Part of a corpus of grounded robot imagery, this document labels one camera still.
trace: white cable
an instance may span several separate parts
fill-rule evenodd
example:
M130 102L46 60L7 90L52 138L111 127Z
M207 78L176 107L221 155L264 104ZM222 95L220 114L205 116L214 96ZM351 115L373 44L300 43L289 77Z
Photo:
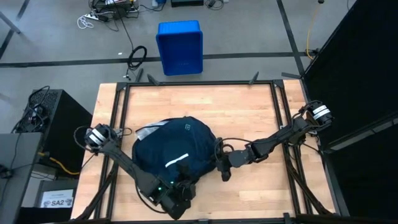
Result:
M80 16L79 19L77 19L77 26L81 29L86 29L87 27L94 28L94 25L92 23L86 21L85 16Z
M112 13L112 14L114 14L114 12L101 12L101 13L90 13L91 15L105 15L105 14L109 14L109 13Z

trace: black computer tower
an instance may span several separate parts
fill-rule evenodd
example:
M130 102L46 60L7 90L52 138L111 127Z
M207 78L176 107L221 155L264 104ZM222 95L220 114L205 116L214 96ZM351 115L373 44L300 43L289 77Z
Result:
M45 119L43 128L33 130L35 125L29 121L33 111L27 107L16 132L42 132L42 148L39 150L47 152L71 172L79 172L85 151L76 145L73 133L79 126L90 126L93 116L64 90L49 90L47 94L42 90L32 95L29 106L33 108L41 101L41 117ZM39 164L56 168L57 175L77 178L46 157L41 157Z

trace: metal bracket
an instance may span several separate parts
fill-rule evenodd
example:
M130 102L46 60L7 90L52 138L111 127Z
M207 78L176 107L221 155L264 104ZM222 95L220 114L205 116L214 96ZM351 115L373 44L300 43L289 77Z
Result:
M251 80L249 81L249 85L253 85L254 82L257 80L257 77L259 76L259 72L257 72L253 78L251 78Z
M127 86L127 83L125 83L125 82L117 83L117 84L116 84L116 92L121 91L121 90L124 89L126 86Z
M283 80L273 80L272 82L274 82L274 85L276 85L279 88L285 88Z
M121 128L114 128L114 132L118 135L118 138L120 138L123 135L123 129Z
M292 224L292 220L290 219L290 215L288 213L284 213L285 224Z
M286 73L286 72L282 72L282 76L283 77L287 77L287 78L295 78L295 79L301 79L301 75L296 75L296 74L291 74L291 73Z
M147 77L148 77L148 81L150 83L154 84L155 86L159 86L160 85L160 82L157 81L152 75L147 74Z
M135 82L140 82L141 81L141 77L142 77L143 73L144 73L144 69L140 68L139 71L138 71L138 75L136 76L136 81Z
M209 220L207 218L199 219L198 224L209 224Z

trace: concrete floor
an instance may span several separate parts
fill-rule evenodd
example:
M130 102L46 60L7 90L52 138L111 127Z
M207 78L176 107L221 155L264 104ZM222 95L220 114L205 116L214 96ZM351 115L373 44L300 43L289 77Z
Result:
M92 21L93 29L79 29L76 20L89 12L84 0L30 0L21 19L16 17L25 0L2 0L0 9L22 31L14 34L2 63L94 60L128 57L131 46L118 21L119 32ZM299 52L306 48L307 31L316 0L283 0ZM312 30L310 48L322 47L347 13L346 0L325 1ZM150 0L141 0L150 6ZM125 19L134 45L148 48L149 57L159 56L155 35L160 22L198 20L203 31L204 54L251 52L292 52L276 0L229 0L220 11L205 6L142 12L138 19ZM0 21L0 44L9 32ZM301 57L304 68L310 60ZM281 72L298 73L293 57L229 58L204 60L201 75L167 77L160 62L142 64L145 73L160 81L249 80L257 71L259 79L282 78ZM8 133L21 117L27 97L34 88L50 85L64 89L90 113L94 110L100 83L125 82L125 63L69 65L34 68L0 68L0 126Z

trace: wooden table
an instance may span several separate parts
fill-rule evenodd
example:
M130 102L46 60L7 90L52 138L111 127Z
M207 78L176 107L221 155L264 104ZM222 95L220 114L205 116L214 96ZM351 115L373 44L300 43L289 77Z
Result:
M285 90L292 114L305 104L302 88L297 80L285 80ZM109 124L116 84L101 84L94 110L92 126ZM121 93L116 124L119 124L124 93ZM283 109L281 97L279 104ZM284 123L284 110L281 110ZM193 116L207 124L216 137L244 139L266 138L277 131L277 121L269 85L220 86L146 86L132 87L129 95L125 127L136 130L147 123L165 118ZM123 151L131 155L135 135L125 136ZM235 149L244 149L244 143L227 141ZM307 144L316 147L313 138ZM307 184L315 196L334 212L330 190L326 182L320 156L302 146L302 163ZM85 161L91 156L86 153ZM98 189L103 156L92 158L83 169L73 206L72 218L89 204ZM228 182L214 170L197 183L197 196L192 207L181 220L208 218L271 218L284 212L294 215L282 147L277 146L268 159L260 164L231 169ZM297 186L301 209L304 202ZM104 196L102 217L105 214L108 194ZM119 169L113 208L114 221L170 220L168 215L150 211L139 200L134 180Z

